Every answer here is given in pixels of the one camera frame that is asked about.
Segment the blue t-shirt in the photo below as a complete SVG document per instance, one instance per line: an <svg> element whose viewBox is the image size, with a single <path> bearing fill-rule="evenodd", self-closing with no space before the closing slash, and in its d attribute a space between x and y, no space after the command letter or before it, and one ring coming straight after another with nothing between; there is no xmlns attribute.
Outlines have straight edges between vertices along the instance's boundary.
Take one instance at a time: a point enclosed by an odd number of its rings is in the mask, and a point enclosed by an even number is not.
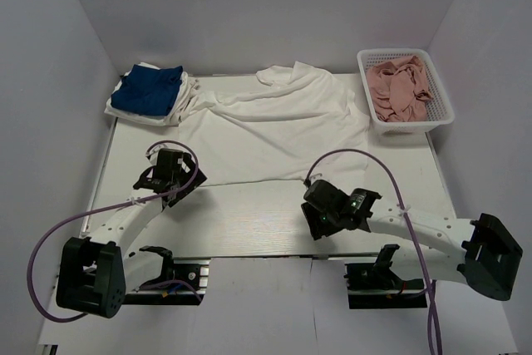
<svg viewBox="0 0 532 355"><path fill-rule="evenodd" d="M183 72L182 66L155 69L134 65L111 95L111 106L141 116L168 116L180 93Z"/></svg>

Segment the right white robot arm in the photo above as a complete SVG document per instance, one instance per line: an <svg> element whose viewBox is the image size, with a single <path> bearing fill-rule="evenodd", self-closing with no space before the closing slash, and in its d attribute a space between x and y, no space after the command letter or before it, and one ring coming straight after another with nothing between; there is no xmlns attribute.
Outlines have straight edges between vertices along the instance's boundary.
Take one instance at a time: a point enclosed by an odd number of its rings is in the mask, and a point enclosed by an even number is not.
<svg viewBox="0 0 532 355"><path fill-rule="evenodd" d="M384 244L372 262L347 264L355 292L400 292L417 279L464 284L496 301L510 300L523 249L495 216L449 219L402 210L371 190L346 194L326 180L307 185L301 205L313 239L363 230L404 239Z"/></svg>

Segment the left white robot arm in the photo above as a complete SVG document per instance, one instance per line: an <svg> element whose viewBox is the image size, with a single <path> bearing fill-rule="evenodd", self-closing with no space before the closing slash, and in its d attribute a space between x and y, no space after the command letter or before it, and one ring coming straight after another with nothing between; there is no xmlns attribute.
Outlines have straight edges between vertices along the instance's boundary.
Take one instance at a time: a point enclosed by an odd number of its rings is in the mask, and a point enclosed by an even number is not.
<svg viewBox="0 0 532 355"><path fill-rule="evenodd" d="M112 318L136 289L165 288L175 280L171 250L135 245L148 224L206 181L195 153L161 148L133 184L130 197L84 239L63 246L57 281L59 307Z"/></svg>

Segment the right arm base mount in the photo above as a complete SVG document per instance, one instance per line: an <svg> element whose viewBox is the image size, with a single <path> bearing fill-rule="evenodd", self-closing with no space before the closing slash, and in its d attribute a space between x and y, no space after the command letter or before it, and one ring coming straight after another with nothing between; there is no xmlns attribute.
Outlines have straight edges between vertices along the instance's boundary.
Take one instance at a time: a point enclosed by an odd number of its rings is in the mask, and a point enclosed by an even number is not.
<svg viewBox="0 0 532 355"><path fill-rule="evenodd" d="M351 310L427 308L423 279L403 280L392 272L398 244L386 244L371 262L345 265L348 304Z"/></svg>

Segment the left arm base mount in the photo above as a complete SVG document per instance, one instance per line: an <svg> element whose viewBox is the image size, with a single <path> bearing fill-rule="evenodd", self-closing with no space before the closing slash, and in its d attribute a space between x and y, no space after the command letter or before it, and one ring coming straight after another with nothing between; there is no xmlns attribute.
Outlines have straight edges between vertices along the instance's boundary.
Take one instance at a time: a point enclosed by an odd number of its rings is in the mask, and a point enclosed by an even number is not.
<svg viewBox="0 0 532 355"><path fill-rule="evenodd" d="M209 262L177 259L163 247L145 246L124 258L125 305L191 305L202 301Z"/></svg>

